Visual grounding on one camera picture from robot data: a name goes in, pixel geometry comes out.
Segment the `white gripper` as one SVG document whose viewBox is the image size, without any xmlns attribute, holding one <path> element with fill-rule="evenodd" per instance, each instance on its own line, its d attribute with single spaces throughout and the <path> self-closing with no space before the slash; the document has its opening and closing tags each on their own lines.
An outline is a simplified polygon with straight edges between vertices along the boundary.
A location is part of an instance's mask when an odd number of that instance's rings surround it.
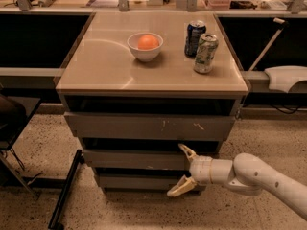
<svg viewBox="0 0 307 230">
<path fill-rule="evenodd" d="M 167 196 L 176 197 L 183 195 L 193 190 L 197 183 L 199 185 L 211 184 L 211 164 L 213 159 L 209 156 L 197 156 L 197 154 L 184 144 L 179 144 L 179 148 L 184 152 L 187 160 L 190 163 L 189 172 L 192 177 L 186 177 L 185 175 L 179 180 L 179 182 L 172 187 Z"/>
</svg>

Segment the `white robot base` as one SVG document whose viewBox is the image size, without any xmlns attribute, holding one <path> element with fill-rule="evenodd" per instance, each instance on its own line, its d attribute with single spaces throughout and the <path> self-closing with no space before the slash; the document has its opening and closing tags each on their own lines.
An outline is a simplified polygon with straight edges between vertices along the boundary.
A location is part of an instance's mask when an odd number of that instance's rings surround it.
<svg viewBox="0 0 307 230">
<path fill-rule="evenodd" d="M 288 93 L 299 82 L 307 81 L 307 67 L 277 66 L 267 68 L 265 74 L 269 77 L 269 89 Z"/>
</svg>

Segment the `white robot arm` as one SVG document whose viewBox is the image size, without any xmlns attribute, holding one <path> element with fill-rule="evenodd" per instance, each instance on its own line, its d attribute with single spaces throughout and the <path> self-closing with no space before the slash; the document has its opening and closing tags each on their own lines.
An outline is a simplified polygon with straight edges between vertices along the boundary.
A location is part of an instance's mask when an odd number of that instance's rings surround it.
<svg viewBox="0 0 307 230">
<path fill-rule="evenodd" d="M 197 186 L 209 184 L 219 184 L 245 196 L 258 196 L 266 190 L 307 219 L 307 187 L 275 170 L 260 158 L 240 153 L 233 160 L 214 159 L 197 155 L 184 144 L 178 146 L 189 161 L 190 176 L 184 175 L 167 192 L 167 196 L 180 196 Z"/>
</svg>

